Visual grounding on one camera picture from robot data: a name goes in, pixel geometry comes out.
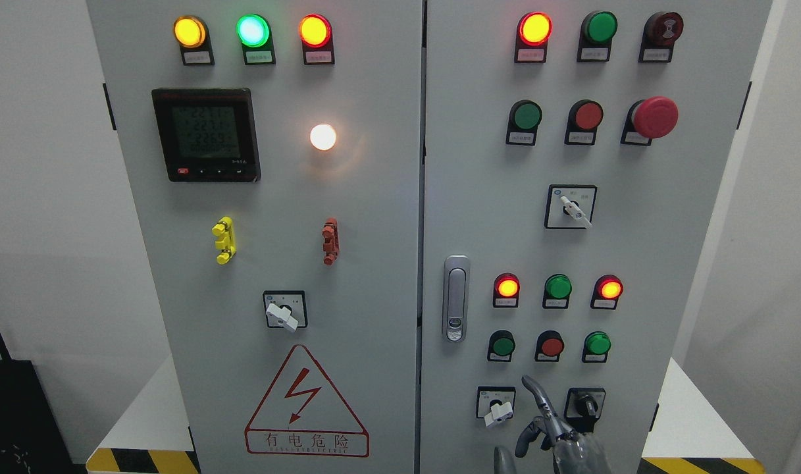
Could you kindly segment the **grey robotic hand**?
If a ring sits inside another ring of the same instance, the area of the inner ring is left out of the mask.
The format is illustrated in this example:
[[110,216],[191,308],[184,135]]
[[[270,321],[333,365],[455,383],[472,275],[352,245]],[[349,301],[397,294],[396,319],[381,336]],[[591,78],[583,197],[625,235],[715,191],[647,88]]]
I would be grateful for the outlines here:
[[557,414],[544,387],[529,375],[521,378],[532,393],[540,414],[524,428],[515,445],[515,456],[523,458],[539,435],[542,450],[551,450],[554,473],[611,473],[607,453],[592,433],[581,434]]

